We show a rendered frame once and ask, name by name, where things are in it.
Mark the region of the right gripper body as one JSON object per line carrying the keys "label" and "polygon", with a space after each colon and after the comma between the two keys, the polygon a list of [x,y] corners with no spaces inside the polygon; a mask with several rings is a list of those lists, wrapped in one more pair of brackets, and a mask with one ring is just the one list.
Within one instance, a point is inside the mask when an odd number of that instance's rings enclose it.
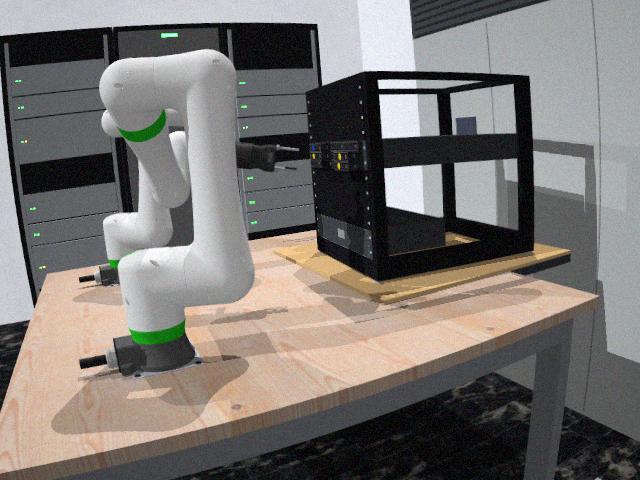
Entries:
{"label": "right gripper body", "polygon": [[235,142],[237,168],[274,172],[276,145]]}

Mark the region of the black open rack frame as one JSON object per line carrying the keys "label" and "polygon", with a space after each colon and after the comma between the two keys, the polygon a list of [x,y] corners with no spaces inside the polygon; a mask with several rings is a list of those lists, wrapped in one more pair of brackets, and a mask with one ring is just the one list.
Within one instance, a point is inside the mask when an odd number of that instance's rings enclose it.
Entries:
{"label": "black open rack frame", "polygon": [[[482,82],[442,89],[379,89],[378,80],[399,79]],[[514,85],[516,133],[443,136],[453,134],[450,93],[507,84]],[[440,135],[382,141],[379,95],[388,94],[437,94]],[[529,76],[363,71],[307,91],[306,105],[309,144],[362,140],[364,170],[311,167],[321,253],[383,283],[534,251]],[[502,159],[517,159],[518,230],[456,217],[454,163]],[[384,169],[434,164],[441,164],[443,217],[386,206]],[[480,241],[446,246],[445,232]]]}

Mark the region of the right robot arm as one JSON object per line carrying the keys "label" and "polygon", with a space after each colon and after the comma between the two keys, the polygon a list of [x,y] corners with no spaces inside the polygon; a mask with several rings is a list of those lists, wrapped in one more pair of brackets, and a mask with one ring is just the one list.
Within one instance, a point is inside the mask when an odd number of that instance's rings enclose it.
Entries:
{"label": "right robot arm", "polygon": [[[125,58],[104,71],[101,99],[156,202],[179,207],[191,185],[194,241],[135,251],[119,261],[132,336],[113,338],[115,349],[105,355],[79,359],[81,369],[108,364],[126,376],[182,367],[195,357],[184,309],[234,303],[251,290],[255,267],[236,165],[236,82],[232,62],[209,49]],[[180,113],[185,132],[169,134],[165,109]]]}

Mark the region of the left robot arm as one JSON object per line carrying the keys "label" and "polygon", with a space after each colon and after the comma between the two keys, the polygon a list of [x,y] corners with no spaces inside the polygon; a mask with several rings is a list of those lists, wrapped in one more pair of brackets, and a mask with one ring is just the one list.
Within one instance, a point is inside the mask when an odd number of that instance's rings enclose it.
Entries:
{"label": "left robot arm", "polygon": [[[169,111],[169,113],[168,113]],[[168,126],[184,126],[182,116],[174,109],[165,109]],[[102,116],[103,130],[111,137],[122,137],[107,110]],[[107,256],[110,265],[99,266],[94,275],[79,277],[79,282],[102,282],[103,286],[120,284],[118,264],[122,257],[141,249],[161,248],[172,237],[173,226],[169,208],[159,205],[152,195],[147,175],[139,162],[138,213],[118,213],[103,221]],[[116,281],[117,280],[117,281]]]}

